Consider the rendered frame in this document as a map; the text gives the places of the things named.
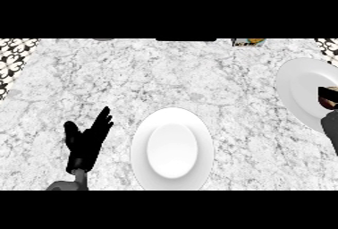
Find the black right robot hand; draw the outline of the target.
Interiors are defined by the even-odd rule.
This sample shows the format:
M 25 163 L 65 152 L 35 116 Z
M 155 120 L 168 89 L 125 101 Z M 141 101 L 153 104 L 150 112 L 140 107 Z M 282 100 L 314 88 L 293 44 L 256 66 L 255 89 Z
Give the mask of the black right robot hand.
M 338 110 L 333 110 L 326 114 L 320 119 L 320 125 L 324 135 L 332 142 L 335 154 L 338 155 Z

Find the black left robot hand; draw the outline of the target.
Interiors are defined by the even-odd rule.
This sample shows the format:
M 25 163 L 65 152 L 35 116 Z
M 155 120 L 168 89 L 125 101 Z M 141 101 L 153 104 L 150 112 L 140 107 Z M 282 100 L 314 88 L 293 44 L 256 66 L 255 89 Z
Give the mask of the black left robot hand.
M 72 121 L 65 122 L 65 143 L 69 149 L 66 172 L 69 174 L 76 169 L 81 169 L 84 172 L 91 171 L 112 125 L 112 115 L 109 114 L 107 106 L 97 115 L 91 127 L 84 131 L 79 131 Z

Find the chocolate cupcake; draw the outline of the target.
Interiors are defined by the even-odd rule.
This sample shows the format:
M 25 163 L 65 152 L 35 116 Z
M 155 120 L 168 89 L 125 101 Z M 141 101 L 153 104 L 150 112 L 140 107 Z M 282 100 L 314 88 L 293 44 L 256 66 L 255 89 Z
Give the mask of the chocolate cupcake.
M 338 90 L 318 87 L 318 103 L 329 109 L 338 109 Z

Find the white oval plate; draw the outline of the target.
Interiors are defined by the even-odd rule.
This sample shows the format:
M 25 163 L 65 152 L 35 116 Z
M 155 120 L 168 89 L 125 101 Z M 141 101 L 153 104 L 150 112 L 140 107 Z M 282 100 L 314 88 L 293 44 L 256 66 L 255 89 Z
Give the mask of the white oval plate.
M 183 108 L 156 110 L 131 139 L 131 170 L 146 190 L 199 190 L 214 161 L 206 125 Z
M 323 133 L 320 119 L 330 112 L 318 103 L 318 87 L 338 86 L 338 68 L 311 58 L 289 60 L 276 75 L 279 98 L 299 122 Z

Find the colourful printed box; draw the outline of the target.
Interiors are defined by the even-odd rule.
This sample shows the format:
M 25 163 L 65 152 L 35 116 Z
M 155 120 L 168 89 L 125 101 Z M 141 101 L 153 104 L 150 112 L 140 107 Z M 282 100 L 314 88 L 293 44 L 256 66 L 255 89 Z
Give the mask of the colourful printed box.
M 264 38 L 233 38 L 231 45 L 234 47 L 261 47 L 265 42 Z

